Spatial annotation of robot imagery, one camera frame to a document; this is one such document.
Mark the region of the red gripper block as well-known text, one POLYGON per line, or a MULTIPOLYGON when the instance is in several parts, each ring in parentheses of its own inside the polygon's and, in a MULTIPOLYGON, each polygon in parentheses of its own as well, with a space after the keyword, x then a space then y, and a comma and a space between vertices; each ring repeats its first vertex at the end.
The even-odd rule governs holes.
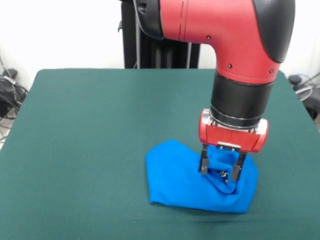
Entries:
POLYGON ((252 129, 235 129, 219 124, 212 117, 209 109, 203 109, 198 124, 199 141, 203 143, 198 172, 202 175, 208 172, 208 145, 222 145, 241 151, 233 165, 230 177, 233 182, 238 181, 247 153, 260 152, 266 143, 268 133, 269 122, 264 118, 252 129))

